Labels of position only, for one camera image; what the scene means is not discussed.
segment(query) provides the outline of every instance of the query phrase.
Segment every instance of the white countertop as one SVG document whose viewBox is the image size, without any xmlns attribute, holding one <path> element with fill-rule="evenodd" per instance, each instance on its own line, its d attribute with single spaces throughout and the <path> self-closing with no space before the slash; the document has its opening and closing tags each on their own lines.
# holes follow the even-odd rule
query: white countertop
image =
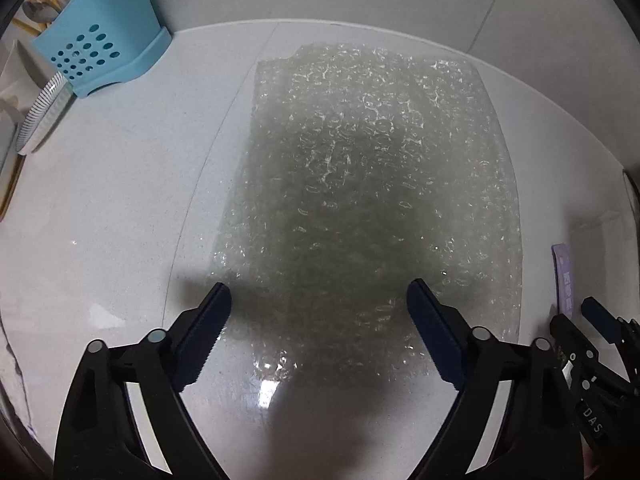
<svg viewBox="0 0 640 480">
<path fill-rule="evenodd" d="M 212 241 L 250 131 L 255 64 L 316 41 L 464 56 L 340 23 L 196 28 L 178 33 L 146 75 L 77 100 L 26 161 L 0 224 L 0 308 L 48 452 L 84 346 L 93 338 L 136 342 L 204 296 Z M 472 62 L 518 187 L 520 342 L 546 332 L 556 303 L 551 245 L 561 242 L 572 250 L 576 298 L 593 295 L 636 316 L 638 251 L 619 162 L 538 92 Z M 216 346 L 216 374 L 209 367 L 202 378 L 209 389 L 183 395 L 231 478 L 405 478 L 454 398 L 433 378 L 376 391 L 292 384 L 264 410 L 250 361 L 250 342 Z"/>
</svg>

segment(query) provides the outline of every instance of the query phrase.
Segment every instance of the bubble wrap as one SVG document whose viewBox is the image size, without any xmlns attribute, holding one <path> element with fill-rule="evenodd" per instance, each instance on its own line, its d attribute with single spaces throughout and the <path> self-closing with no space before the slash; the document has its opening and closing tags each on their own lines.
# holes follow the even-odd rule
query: bubble wrap
<svg viewBox="0 0 640 480">
<path fill-rule="evenodd" d="M 422 277 L 469 325 L 516 341 L 513 167 L 475 68 L 353 45 L 263 61 L 211 273 L 258 378 L 428 373 L 404 295 Z"/>
</svg>

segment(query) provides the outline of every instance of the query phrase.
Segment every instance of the blue utensil holder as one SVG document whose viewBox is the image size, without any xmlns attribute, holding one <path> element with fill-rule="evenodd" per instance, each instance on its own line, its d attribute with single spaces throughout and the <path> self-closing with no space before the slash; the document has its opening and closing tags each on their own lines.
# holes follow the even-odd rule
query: blue utensil holder
<svg viewBox="0 0 640 480">
<path fill-rule="evenodd" d="M 78 97 L 149 70 L 171 43 L 149 0 L 71 0 L 32 41 Z"/>
</svg>

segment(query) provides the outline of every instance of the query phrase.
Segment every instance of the purple label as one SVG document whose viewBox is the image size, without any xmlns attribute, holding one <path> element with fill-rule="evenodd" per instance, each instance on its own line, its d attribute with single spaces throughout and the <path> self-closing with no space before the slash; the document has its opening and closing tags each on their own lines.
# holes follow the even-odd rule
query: purple label
<svg viewBox="0 0 640 480">
<path fill-rule="evenodd" d="M 556 264 L 556 287 L 558 291 L 558 310 L 571 319 L 574 311 L 574 285 L 571 277 L 569 249 L 565 244 L 551 246 Z"/>
</svg>

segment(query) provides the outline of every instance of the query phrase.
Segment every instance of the spoon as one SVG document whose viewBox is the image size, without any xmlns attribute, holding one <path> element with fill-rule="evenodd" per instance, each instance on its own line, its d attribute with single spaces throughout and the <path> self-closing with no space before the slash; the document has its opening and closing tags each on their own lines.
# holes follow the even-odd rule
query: spoon
<svg viewBox="0 0 640 480">
<path fill-rule="evenodd" d="M 51 23 L 58 17 L 59 12 L 48 3 L 23 2 L 22 10 L 25 16 L 35 23 Z"/>
</svg>

